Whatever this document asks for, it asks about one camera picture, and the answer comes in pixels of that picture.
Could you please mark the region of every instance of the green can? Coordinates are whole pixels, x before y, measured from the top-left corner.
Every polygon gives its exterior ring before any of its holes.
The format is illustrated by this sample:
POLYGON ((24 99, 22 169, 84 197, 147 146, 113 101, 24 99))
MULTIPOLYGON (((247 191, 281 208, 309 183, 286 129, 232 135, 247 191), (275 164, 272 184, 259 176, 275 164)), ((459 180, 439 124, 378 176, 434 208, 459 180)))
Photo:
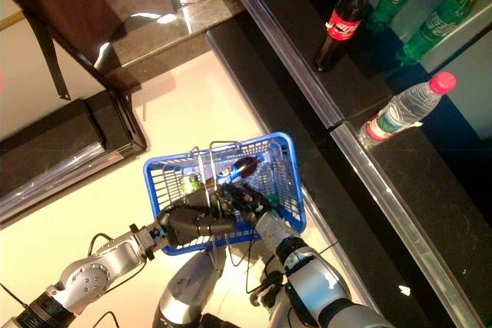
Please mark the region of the green can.
POLYGON ((200 180, 197 174, 190 174, 179 180, 179 187, 185 195, 191 194, 196 190, 200 190, 200 180))

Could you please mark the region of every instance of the white floor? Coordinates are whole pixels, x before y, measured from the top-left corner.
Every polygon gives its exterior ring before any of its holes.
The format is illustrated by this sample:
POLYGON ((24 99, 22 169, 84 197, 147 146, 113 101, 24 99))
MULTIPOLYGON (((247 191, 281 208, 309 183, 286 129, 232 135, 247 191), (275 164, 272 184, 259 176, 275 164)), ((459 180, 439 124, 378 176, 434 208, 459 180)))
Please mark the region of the white floor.
MULTIPOLYGON (((151 222, 152 214, 142 167, 150 157, 177 154, 214 140, 241 141, 264 134, 216 57, 208 52, 146 82, 132 97, 135 113, 148 136, 150 149, 136 160, 48 204, 0 232, 0 281, 25 302, 40 295, 74 260, 83 258, 98 232, 118 236, 135 223, 151 222)), ((323 250, 327 241, 311 218, 303 233, 306 242, 323 250)), ((93 303, 71 325, 91 327, 107 310, 115 312, 121 328, 150 327, 158 299, 173 274, 190 257, 158 253, 132 281, 93 303)), ((331 252, 324 256, 334 264, 331 252)), ((257 285, 263 269, 250 269, 249 287, 257 285)), ((226 261, 206 311, 244 328, 267 326, 268 314, 253 307, 244 291, 246 263, 226 261)), ((356 302, 357 291, 351 291, 356 302)), ((21 307, 0 292, 0 324, 18 315, 21 307)), ((105 318, 98 327, 114 327, 105 318)))

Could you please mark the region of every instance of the blue shopping basket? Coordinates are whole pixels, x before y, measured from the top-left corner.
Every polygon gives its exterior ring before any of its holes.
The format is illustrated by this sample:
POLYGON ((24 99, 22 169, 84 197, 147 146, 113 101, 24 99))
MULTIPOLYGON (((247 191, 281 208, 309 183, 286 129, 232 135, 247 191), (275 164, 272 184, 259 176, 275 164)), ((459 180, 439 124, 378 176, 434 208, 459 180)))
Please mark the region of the blue shopping basket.
MULTIPOLYGON (((252 156, 260 160, 256 171, 243 181, 263 195, 278 199, 275 201, 282 217, 297 232, 306 227, 306 217, 302 202, 301 181, 299 179, 298 164, 295 157, 292 139, 282 132, 252 138, 246 141, 228 141, 220 147, 208 150, 193 150, 188 153, 154 157, 145 162, 144 177, 148 196, 154 217, 173 201, 183 197, 179 181, 190 174, 201 178, 203 171, 205 178, 213 177, 212 165, 215 173, 224 167, 232 165, 242 157, 252 156)), ((253 233, 251 225, 235 212, 238 222, 234 233, 228 237, 215 237, 215 244, 223 246, 227 242, 236 244, 258 238, 253 233)), ((196 250, 211 248, 210 237, 199 237, 189 244, 178 247, 166 246, 163 251, 167 255, 178 255, 196 250)))

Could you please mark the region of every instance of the red bottle cap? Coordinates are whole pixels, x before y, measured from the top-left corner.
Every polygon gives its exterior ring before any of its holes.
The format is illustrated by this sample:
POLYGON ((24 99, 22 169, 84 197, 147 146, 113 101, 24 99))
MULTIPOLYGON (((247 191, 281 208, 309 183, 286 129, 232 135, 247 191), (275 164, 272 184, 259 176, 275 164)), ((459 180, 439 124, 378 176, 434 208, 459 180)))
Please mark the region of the red bottle cap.
POLYGON ((456 83, 451 72, 439 72, 429 80, 429 88, 436 94, 446 94, 456 87, 456 83))

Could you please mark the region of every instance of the cable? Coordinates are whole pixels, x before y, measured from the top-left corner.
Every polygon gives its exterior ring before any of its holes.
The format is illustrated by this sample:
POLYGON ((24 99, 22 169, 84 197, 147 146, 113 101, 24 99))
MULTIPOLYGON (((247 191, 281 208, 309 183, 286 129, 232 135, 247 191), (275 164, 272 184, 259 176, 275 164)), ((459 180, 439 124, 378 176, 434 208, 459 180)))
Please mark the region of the cable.
POLYGON ((29 307, 29 305, 27 303, 24 303, 21 299, 19 299, 16 295, 14 295, 14 293, 12 291, 10 291, 7 287, 5 287, 2 283, 0 283, 0 286, 2 286, 2 288, 5 290, 5 292, 8 293, 12 299, 14 299, 18 303, 20 303, 24 309, 27 309, 29 307))
POLYGON ((319 254, 321 255, 323 252, 327 251, 327 250, 330 250, 333 246, 335 246, 336 244, 338 244, 338 241, 336 242, 333 242, 330 246, 328 247, 325 247, 319 254))
POLYGON ((248 268, 246 269, 246 293, 249 294, 251 292, 254 292, 256 291, 258 288, 261 287, 258 286, 258 287, 255 287, 253 290, 251 291, 248 291, 248 276, 249 276, 249 270, 250 270, 250 265, 249 265, 249 262, 250 262, 250 259, 251 259, 251 246, 252 246, 252 240, 253 240, 253 236, 254 236, 254 231, 255 229, 253 229, 253 232, 251 233, 251 239, 249 240, 249 248, 248 248, 248 268))
POLYGON ((242 261, 244 260, 244 258, 245 258, 245 257, 246 257, 246 255, 248 254, 248 252, 245 252, 245 253, 244 253, 244 255, 242 256, 242 258, 239 260, 239 262, 238 262, 237 264, 234 264, 234 261, 232 260, 231 244, 230 244, 230 243, 228 243, 228 242, 227 242, 227 244, 228 244, 228 249, 229 249, 229 255, 231 256, 231 263, 232 263, 232 265, 233 265, 233 266, 235 266, 235 267, 239 267, 239 265, 242 263, 242 261))
POLYGON ((291 306, 291 308, 289 309, 289 312, 287 313, 287 321, 289 322, 289 328, 292 328, 292 324, 291 324, 291 311, 292 311, 293 307, 291 306))
POLYGON ((273 254, 268 260, 267 262, 264 264, 264 268, 263 268, 263 274, 265 277, 268 278, 268 273, 267 273, 267 268, 268 268, 268 265, 271 263, 271 261, 275 258, 275 254, 273 254))
POLYGON ((113 239, 109 237, 107 234, 103 234, 103 233, 96 234, 95 236, 93 236, 91 240, 91 244, 89 245, 89 251, 87 252, 88 257, 92 255, 92 248, 94 247, 94 242, 98 239, 98 237, 104 237, 108 241, 113 241, 113 239))
POLYGON ((118 320, 116 319, 115 313, 113 313, 110 310, 107 311, 106 313, 102 314, 102 316, 99 318, 99 320, 97 322, 95 322, 95 325, 93 325, 92 328, 95 328, 101 322, 101 320, 103 320, 105 318, 105 316, 107 316, 108 314, 113 317, 113 320, 115 321, 116 328, 120 328, 120 325, 118 324, 118 320))
POLYGON ((145 260, 144 260, 144 263, 142 264, 141 268, 140 268, 140 269, 139 269, 139 270, 138 270, 138 271, 137 271, 137 272, 136 272, 133 276, 128 277, 128 278, 127 278, 126 280, 124 280, 123 282, 121 282, 121 283, 117 284, 116 286, 114 286, 114 287, 110 288, 109 290, 107 290, 107 291, 106 291, 106 293, 113 291, 115 288, 120 287, 123 283, 127 283, 127 282, 131 279, 131 278, 136 277, 136 276, 137 276, 137 274, 139 274, 140 272, 142 272, 142 271, 143 271, 143 269, 145 268, 145 266, 146 266, 146 265, 147 265, 147 259, 145 259, 145 260))

